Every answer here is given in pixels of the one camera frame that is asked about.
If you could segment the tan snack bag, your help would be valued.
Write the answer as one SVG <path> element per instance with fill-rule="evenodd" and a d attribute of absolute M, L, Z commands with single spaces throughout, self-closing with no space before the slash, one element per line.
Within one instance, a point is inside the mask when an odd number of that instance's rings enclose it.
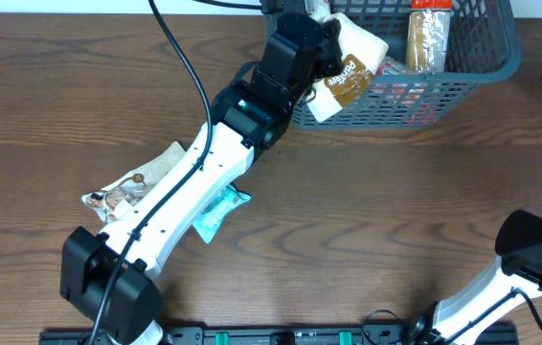
<path fill-rule="evenodd" d="M 322 123 L 368 89 L 389 45 L 356 25 L 343 13 L 332 13 L 328 0 L 314 0 L 312 5 L 309 15 L 312 19 L 320 24 L 332 20 L 340 24 L 337 41 L 341 50 L 342 71 L 317 79 L 313 84 L 315 96 L 306 104 L 316 121 Z"/>

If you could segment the grey plastic basket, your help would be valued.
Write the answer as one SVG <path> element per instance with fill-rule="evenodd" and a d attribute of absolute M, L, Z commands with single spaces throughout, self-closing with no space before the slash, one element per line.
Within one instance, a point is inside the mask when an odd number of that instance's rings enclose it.
<path fill-rule="evenodd" d="M 457 0 L 452 7 L 444 70 L 380 76 L 366 92 L 323 122 L 307 106 L 292 122 L 302 130 L 416 128 L 432 125 L 478 87 L 503 81 L 522 58 L 508 0 Z"/>

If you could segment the blue tissue pack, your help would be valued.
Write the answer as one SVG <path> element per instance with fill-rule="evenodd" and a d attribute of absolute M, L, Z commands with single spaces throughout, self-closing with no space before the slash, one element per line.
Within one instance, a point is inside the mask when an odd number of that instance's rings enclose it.
<path fill-rule="evenodd" d="M 411 70 L 407 65 L 395 59 L 385 56 L 380 62 L 375 74 L 377 76 L 401 76 L 414 75 L 415 71 Z"/>

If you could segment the orange tan cracker pack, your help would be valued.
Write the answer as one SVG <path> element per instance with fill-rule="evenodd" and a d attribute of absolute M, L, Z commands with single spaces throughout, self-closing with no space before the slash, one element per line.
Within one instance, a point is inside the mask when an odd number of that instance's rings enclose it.
<path fill-rule="evenodd" d="M 413 0 L 409 17 L 406 65 L 416 73 L 445 69 L 451 0 Z"/>

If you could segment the light teal snack packet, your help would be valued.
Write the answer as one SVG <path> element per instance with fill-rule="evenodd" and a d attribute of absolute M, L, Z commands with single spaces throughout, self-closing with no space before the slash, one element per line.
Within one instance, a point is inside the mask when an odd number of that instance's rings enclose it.
<path fill-rule="evenodd" d="M 210 202 L 195 219 L 192 226 L 203 242 L 212 242 L 223 220 L 235 209 L 251 200 L 251 196 L 229 184 Z"/>

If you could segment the tan brown cookie bag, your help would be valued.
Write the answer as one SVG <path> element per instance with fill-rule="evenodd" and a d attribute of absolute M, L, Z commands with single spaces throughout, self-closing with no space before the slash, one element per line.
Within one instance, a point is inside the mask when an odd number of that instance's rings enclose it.
<path fill-rule="evenodd" d="M 103 222 L 114 222 L 141 201 L 185 152 L 180 143 L 173 142 L 158 157 L 100 190 L 83 195 L 81 201 L 94 210 Z"/>

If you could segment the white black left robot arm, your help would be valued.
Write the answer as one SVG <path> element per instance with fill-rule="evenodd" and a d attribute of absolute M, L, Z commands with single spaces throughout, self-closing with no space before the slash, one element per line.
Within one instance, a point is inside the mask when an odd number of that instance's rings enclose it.
<path fill-rule="evenodd" d="M 281 15 L 252 78 L 204 103 L 207 120 L 178 163 L 98 234 L 78 227 L 65 240 L 60 295 L 94 323 L 80 344 L 161 342 L 155 278 L 204 209 L 284 135 L 313 83 L 340 73 L 340 30 L 336 19 Z"/>

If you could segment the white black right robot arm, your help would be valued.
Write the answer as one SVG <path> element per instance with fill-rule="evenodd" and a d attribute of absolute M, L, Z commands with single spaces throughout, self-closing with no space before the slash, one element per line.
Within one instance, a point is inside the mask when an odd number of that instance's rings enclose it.
<path fill-rule="evenodd" d="M 525 303 L 542 332 L 533 299 L 542 296 L 542 218 L 512 212 L 495 240 L 495 257 L 453 296 L 433 303 L 403 334 L 402 344 L 476 344 L 486 335 L 505 344 L 492 329 L 504 315 Z"/>

